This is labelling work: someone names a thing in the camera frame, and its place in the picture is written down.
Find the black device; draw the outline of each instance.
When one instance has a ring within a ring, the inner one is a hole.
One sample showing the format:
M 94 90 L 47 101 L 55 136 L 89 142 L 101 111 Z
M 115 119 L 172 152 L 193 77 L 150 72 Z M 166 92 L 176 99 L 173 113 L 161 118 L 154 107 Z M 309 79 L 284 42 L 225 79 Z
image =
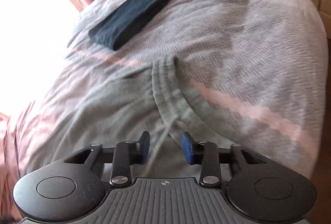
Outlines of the black device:
M 131 179 L 130 166 L 147 160 L 150 135 L 115 148 L 92 144 L 21 178 L 14 201 L 23 224 L 253 224 L 308 223 L 316 201 L 314 185 L 297 172 L 233 144 L 218 148 L 196 142 L 185 132 L 182 149 L 188 164 L 201 165 L 195 178 Z M 101 181 L 112 163 L 109 182 Z M 222 182 L 221 163 L 232 178 Z

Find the folded dark cloth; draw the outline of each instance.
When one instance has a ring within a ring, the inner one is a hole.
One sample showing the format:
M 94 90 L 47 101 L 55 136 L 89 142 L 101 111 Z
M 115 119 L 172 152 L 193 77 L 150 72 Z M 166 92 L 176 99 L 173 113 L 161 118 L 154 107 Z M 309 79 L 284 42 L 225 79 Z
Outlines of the folded dark cloth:
M 139 33 L 170 0 L 126 0 L 89 32 L 96 43 L 118 50 Z

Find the metal rivet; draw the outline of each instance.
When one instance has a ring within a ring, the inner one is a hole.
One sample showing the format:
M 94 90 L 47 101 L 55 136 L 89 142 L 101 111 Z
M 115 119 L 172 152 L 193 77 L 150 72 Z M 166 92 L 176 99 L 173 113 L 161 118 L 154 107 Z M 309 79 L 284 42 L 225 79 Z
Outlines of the metal rivet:
M 202 179 L 202 181 L 205 182 L 206 184 L 216 184 L 219 180 L 216 176 L 208 175 L 208 176 L 205 176 Z
M 115 184 L 124 184 L 126 182 L 128 182 L 129 179 L 126 176 L 122 176 L 122 175 L 118 175 L 118 176 L 114 176 L 112 178 L 112 182 Z

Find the black lever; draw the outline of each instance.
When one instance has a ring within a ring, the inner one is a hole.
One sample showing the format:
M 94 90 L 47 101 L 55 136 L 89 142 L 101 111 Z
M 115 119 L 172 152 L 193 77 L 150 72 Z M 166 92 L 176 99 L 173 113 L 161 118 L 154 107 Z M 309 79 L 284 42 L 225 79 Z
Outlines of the black lever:
M 145 163 L 150 146 L 150 135 L 145 131 L 139 141 L 125 141 L 117 144 L 114 153 L 112 173 L 109 183 L 114 187 L 131 185 L 132 164 Z
M 205 187 L 221 186 L 220 163 L 230 163 L 229 149 L 219 149 L 212 142 L 196 142 L 188 132 L 182 135 L 182 149 L 190 165 L 202 165 L 199 183 Z

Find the window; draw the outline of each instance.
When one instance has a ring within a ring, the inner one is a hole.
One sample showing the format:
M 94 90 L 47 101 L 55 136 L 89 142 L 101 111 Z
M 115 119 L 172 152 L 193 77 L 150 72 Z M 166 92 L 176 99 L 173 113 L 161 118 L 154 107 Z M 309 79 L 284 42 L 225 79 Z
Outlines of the window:
M 79 12 L 69 0 L 0 0 L 0 112 L 21 109 L 61 70 Z

